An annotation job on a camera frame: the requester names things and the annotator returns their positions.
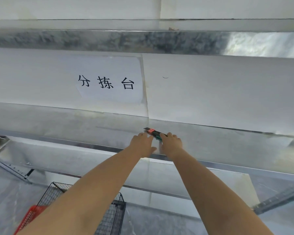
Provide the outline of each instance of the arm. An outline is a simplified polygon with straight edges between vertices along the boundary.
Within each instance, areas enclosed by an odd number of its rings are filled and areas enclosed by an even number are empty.
[[[273,235],[237,194],[183,150],[180,138],[172,133],[161,138],[209,235]]]
[[[156,150],[147,133],[79,179],[18,235],[93,235],[140,158]]]

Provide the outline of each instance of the right hand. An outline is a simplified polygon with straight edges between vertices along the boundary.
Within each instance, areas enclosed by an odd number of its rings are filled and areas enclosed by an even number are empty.
[[[179,153],[179,151],[183,150],[183,144],[180,138],[178,138],[175,134],[172,135],[172,133],[168,133],[167,136],[165,136],[163,133],[160,134],[160,137],[162,138],[162,150],[167,155],[167,157],[172,158],[176,154]]]

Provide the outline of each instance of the forearm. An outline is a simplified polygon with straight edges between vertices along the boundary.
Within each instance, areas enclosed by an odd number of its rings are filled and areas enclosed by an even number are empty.
[[[19,234],[94,234],[139,159],[140,155],[130,147],[108,158],[78,180]]]
[[[245,202],[184,150],[172,157],[209,233],[272,234]]]

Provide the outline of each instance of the black wire basket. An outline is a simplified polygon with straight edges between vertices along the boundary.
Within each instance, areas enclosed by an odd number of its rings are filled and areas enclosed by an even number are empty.
[[[37,206],[51,205],[52,202],[65,193],[71,186],[69,184],[52,182]],[[118,193],[98,225],[95,235],[119,235],[121,233],[125,207],[126,203],[124,202],[123,196],[121,193]]]

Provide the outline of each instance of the wire basket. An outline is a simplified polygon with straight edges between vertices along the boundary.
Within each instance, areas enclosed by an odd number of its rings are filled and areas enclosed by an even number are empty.
[[[52,182],[37,205],[32,206],[15,234],[34,220],[46,207],[52,204],[60,195],[65,193],[72,185]],[[121,233],[126,203],[121,193],[118,193],[104,214],[102,221],[97,227],[95,235],[119,235]]]

